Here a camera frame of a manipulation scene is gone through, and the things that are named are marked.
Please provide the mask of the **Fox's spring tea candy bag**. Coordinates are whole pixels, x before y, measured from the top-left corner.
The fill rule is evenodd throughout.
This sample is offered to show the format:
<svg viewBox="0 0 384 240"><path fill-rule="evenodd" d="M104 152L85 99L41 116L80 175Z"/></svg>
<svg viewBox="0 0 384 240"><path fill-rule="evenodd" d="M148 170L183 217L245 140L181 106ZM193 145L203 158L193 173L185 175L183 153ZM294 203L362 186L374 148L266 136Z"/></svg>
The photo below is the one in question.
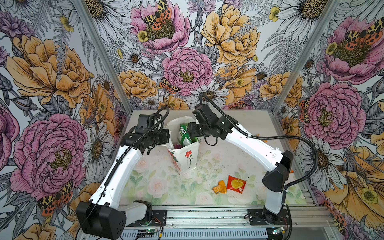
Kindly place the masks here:
<svg viewBox="0 0 384 240"><path fill-rule="evenodd" d="M188 133L188 123L184 123L180 125L178 141L183 147L186 147L198 141L198 138L191 137L190 134Z"/></svg>

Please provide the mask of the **white paper bag red flower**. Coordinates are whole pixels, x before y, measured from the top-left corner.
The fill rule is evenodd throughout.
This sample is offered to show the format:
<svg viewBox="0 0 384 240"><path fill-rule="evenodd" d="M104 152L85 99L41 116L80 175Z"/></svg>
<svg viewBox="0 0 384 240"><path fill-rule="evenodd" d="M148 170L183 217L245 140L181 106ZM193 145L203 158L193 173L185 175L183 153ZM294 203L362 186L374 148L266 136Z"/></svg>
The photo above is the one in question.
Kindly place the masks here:
<svg viewBox="0 0 384 240"><path fill-rule="evenodd" d="M173 160L173 163L175 165L175 168L178 170L178 173L180 175L184 175L194 170L197 166L200 146L199 139L197 142L183 147L182 149L174 149L175 144L180 144L178 141L180 125L191 122L195 122L195 120L192 117L185 116L168 122L166 126L166 129L169 130L171 137L170 142L168 144L165 144L165 146L167 147L168 152L171 155L171 159Z"/></svg>

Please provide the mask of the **small orange snack packet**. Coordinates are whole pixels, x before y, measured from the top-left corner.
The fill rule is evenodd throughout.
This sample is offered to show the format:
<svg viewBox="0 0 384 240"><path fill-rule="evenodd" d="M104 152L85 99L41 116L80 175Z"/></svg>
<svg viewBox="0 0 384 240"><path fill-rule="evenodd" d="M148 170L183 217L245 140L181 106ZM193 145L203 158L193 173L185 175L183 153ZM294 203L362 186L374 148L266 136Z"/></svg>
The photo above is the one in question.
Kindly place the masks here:
<svg viewBox="0 0 384 240"><path fill-rule="evenodd" d="M213 187L213 191L216 195L218 194L226 194L227 193L227 187L223 180L219 181L218 185Z"/></svg>

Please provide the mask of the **red yellow snack packet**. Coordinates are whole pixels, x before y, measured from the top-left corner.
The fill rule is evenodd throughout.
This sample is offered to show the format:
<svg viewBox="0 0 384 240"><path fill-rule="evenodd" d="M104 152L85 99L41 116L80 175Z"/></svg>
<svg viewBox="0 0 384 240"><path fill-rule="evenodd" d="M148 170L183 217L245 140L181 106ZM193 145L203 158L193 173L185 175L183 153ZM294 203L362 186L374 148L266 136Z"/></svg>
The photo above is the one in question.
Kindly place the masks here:
<svg viewBox="0 0 384 240"><path fill-rule="evenodd" d="M232 190L242 194L245 189L246 183L247 182L245 180L228 176L227 190Z"/></svg>

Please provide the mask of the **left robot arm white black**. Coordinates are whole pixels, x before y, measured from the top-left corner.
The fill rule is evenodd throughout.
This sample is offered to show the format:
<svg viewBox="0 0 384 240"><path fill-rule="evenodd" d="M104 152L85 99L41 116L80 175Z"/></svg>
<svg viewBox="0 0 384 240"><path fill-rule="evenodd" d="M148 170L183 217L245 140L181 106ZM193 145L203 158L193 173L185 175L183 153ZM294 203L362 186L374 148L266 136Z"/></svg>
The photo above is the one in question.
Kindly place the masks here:
<svg viewBox="0 0 384 240"><path fill-rule="evenodd" d="M165 145L170 141L168 129L151 131L148 134L128 132L120 142L113 166L100 187L88 201L81 201L76 208L80 233L99 238L117 240L126 226L149 224L152 221L152 204L136 200L120 207L120 199L126 183L146 150Z"/></svg>

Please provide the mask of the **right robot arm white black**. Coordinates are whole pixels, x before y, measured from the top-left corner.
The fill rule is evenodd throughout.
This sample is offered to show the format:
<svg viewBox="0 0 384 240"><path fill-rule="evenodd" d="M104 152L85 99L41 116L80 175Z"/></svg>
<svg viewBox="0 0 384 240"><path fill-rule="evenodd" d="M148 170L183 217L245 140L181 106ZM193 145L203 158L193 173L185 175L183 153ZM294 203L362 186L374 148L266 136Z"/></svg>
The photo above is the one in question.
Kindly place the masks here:
<svg viewBox="0 0 384 240"><path fill-rule="evenodd" d="M220 138L242 149L266 169L262 179L267 188L264 209L268 214L278 215L285 202L284 187L291 172L293 154L251 138L252 135L228 115L217 117L215 113L202 114L197 111L193 115L196 120L188 126L188 133L193 137Z"/></svg>

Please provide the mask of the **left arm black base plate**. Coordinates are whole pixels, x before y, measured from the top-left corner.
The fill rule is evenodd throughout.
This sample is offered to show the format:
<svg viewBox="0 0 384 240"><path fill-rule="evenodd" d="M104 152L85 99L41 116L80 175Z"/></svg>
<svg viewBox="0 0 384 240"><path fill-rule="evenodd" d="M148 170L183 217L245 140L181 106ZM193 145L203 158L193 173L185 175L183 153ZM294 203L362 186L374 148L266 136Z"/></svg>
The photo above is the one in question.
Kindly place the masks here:
<svg viewBox="0 0 384 240"><path fill-rule="evenodd" d="M167 213L167 210L152 210L152 215L148 219L133 222L128 227L165 227Z"/></svg>

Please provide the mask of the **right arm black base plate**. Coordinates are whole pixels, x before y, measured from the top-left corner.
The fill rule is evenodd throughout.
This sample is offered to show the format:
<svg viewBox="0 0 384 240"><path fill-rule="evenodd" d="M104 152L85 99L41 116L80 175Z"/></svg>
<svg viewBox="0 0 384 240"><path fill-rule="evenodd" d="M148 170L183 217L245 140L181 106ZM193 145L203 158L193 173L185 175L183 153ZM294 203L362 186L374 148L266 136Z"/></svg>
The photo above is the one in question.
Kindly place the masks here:
<svg viewBox="0 0 384 240"><path fill-rule="evenodd" d="M292 222L287 209L281 209L277 215L266 209L248 209L245 219L251 226L288 226Z"/></svg>

